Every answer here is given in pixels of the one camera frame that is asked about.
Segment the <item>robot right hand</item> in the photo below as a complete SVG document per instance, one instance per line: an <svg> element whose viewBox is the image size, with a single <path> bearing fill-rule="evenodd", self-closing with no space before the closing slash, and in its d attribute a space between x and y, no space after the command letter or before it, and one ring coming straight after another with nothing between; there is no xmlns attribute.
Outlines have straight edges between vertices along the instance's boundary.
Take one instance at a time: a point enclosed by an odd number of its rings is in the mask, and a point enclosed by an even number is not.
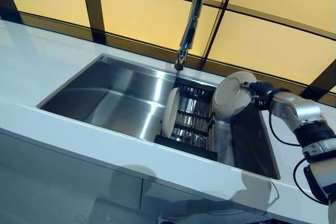
<svg viewBox="0 0 336 224"><path fill-rule="evenodd" d="M242 88L252 95L252 100L258 110L268 110L270 107L270 94L275 90L274 86L269 82L243 82Z"/></svg>

